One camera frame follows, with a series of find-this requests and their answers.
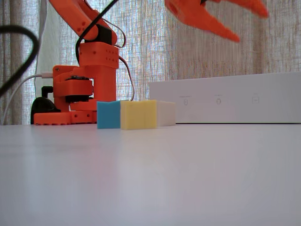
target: white cable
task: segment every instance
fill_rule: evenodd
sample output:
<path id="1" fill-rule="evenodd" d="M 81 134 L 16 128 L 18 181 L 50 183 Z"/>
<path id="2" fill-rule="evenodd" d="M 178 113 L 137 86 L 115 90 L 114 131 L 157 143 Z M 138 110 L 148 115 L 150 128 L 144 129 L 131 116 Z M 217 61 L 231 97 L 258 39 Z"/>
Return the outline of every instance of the white cable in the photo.
<path id="1" fill-rule="evenodd" d="M 53 76 L 52 76 L 52 72 L 44 72 L 44 73 L 41 73 L 41 74 L 35 74 L 35 75 L 32 75 L 32 76 L 29 76 L 29 77 L 25 78 L 22 82 L 20 82 L 20 84 L 17 86 L 17 88 L 14 90 L 14 92 L 10 96 L 8 104 L 5 107 L 4 114 L 3 114 L 2 119 L 1 119 L 1 125 L 4 125 L 4 121 L 5 121 L 6 115 L 8 113 L 9 105 L 10 105 L 11 101 L 13 100 L 16 92 L 19 90 L 19 88 L 23 85 L 23 83 L 25 83 L 29 79 L 37 78 L 37 77 L 42 77 L 43 79 L 49 79 L 49 78 L 52 78 Z"/>
<path id="2" fill-rule="evenodd" d="M 127 72 L 128 72 L 128 76 L 130 77 L 130 81 L 131 81 L 131 84 L 132 84 L 132 88 L 133 88 L 133 93 L 132 93 L 132 98 L 131 98 L 131 101 L 133 101 L 134 97 L 135 97 L 135 88 L 134 88 L 134 84 L 133 84 L 133 80 L 132 80 L 132 76 L 131 76 L 131 72 L 130 72 L 130 69 L 127 65 L 127 62 L 125 61 L 125 59 L 123 59 L 121 56 L 119 57 L 119 60 L 121 60 L 125 66 L 127 67 Z"/>
<path id="3" fill-rule="evenodd" d="M 120 45 L 114 45 L 114 46 L 116 46 L 116 47 L 118 47 L 118 48 L 124 48 L 124 47 L 126 46 L 126 43 L 127 43 L 127 37 L 126 37 L 126 34 L 125 34 L 125 33 L 123 32 L 123 30 L 121 30 L 121 28 L 118 27 L 117 25 L 112 24 L 110 21 L 108 21 L 108 20 L 106 20 L 106 19 L 103 19 L 103 20 L 104 20 L 105 22 L 107 22 L 108 24 L 111 24 L 112 26 L 116 27 L 118 30 L 120 30 L 120 31 L 122 32 L 123 37 L 124 37 L 123 45 L 122 45 L 122 46 L 120 46 Z"/>

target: blue sponge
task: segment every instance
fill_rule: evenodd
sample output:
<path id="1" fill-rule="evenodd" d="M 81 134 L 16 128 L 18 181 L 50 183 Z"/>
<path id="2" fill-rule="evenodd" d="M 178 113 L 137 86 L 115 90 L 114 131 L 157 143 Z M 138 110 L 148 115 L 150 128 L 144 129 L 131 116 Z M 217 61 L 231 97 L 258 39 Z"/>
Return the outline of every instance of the blue sponge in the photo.
<path id="1" fill-rule="evenodd" d="M 120 129 L 120 101 L 97 102 L 97 128 Z"/>

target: orange gripper claw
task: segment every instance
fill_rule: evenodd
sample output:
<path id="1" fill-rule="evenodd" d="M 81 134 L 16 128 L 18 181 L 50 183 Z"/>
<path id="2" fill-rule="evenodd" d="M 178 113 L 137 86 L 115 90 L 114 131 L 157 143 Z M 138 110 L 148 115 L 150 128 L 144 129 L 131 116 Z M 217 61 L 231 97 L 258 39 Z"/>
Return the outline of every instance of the orange gripper claw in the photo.
<path id="1" fill-rule="evenodd" d="M 261 0 L 227 0 L 241 7 L 249 9 L 251 12 L 268 17 L 268 11 Z M 225 27 L 214 16 L 205 9 L 206 4 L 200 0 L 165 0 L 167 9 L 175 15 L 182 23 L 204 31 L 210 31 L 223 38 L 239 42 L 239 37 L 229 28 Z"/>

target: yellow sponge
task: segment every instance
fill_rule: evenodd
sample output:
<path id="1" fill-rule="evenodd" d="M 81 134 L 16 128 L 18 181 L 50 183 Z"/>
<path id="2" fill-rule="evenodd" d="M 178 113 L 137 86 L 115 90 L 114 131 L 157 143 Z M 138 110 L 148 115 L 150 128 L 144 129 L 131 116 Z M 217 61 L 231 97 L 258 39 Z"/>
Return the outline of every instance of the yellow sponge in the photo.
<path id="1" fill-rule="evenodd" d="M 121 101 L 121 129 L 157 128 L 157 101 Z"/>

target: wire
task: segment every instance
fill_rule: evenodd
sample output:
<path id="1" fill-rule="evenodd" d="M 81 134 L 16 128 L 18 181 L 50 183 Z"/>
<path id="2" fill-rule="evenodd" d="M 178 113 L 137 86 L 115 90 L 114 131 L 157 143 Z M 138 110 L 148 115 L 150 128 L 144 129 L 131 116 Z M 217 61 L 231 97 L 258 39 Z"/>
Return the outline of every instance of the wire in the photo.
<path id="1" fill-rule="evenodd" d="M 126 44 L 127 44 L 127 37 L 126 37 L 126 34 L 125 34 L 125 33 L 123 32 L 123 30 L 121 30 L 121 28 L 118 27 L 117 25 L 112 24 L 110 21 L 108 21 L 108 20 L 106 20 L 106 19 L 103 19 L 103 20 L 104 20 L 105 22 L 107 22 L 108 24 L 111 24 L 112 26 L 116 27 L 118 30 L 120 30 L 120 31 L 122 32 L 123 38 L 124 38 L 123 45 L 122 45 L 122 46 L 120 46 L 120 45 L 114 45 L 114 46 L 116 46 L 116 47 L 118 47 L 118 48 L 124 48 L 124 47 L 126 46 Z"/>
<path id="2" fill-rule="evenodd" d="M 18 25 L 0 26 L 0 34 L 2 33 L 18 33 L 24 34 L 32 40 L 32 52 L 25 63 L 13 74 L 7 82 L 0 88 L 0 97 L 3 96 L 24 74 L 27 68 L 32 64 L 40 49 L 40 43 L 37 37 L 29 30 Z"/>
<path id="3" fill-rule="evenodd" d="M 4 114 L 3 114 L 2 119 L 1 119 L 1 125 L 4 125 L 4 121 L 5 121 L 6 115 L 7 115 L 7 113 L 8 113 L 9 105 L 10 105 L 11 101 L 13 100 L 14 95 L 15 95 L 16 92 L 19 90 L 19 88 L 20 88 L 26 81 L 28 81 L 29 79 L 37 78 L 37 77 L 42 77 L 42 74 L 35 74 L 35 75 L 32 75 L 32 76 L 29 76 L 29 77 L 27 77 L 26 79 L 24 79 L 24 80 L 17 86 L 17 88 L 14 90 L 14 92 L 13 92 L 12 95 L 10 96 L 10 99 L 9 99 L 9 101 L 8 101 L 8 104 L 6 105 L 6 108 L 5 108 L 5 110 L 4 110 Z"/>
<path id="4" fill-rule="evenodd" d="M 133 83 L 133 79 L 132 79 L 132 76 L 131 76 L 131 72 L 130 72 L 130 69 L 127 65 L 127 62 L 125 61 L 125 59 L 123 59 L 121 56 L 119 57 L 119 60 L 121 60 L 125 66 L 127 67 L 127 72 L 128 72 L 128 76 L 130 78 L 130 81 L 131 81 L 131 84 L 132 84 L 132 88 L 133 88 L 133 93 L 132 93 L 132 98 L 131 98 L 131 101 L 133 101 L 134 97 L 135 97 L 135 88 L 134 88 L 134 83 Z"/>
<path id="5" fill-rule="evenodd" d="M 80 35 L 79 39 L 76 42 L 75 45 L 75 53 L 76 53 L 76 59 L 79 63 L 79 45 L 81 41 L 84 39 L 85 35 L 88 34 L 88 32 L 92 29 L 93 26 L 97 24 L 97 22 L 118 2 L 118 0 L 113 0 L 98 16 L 92 21 L 92 23 L 84 30 L 84 32 Z"/>

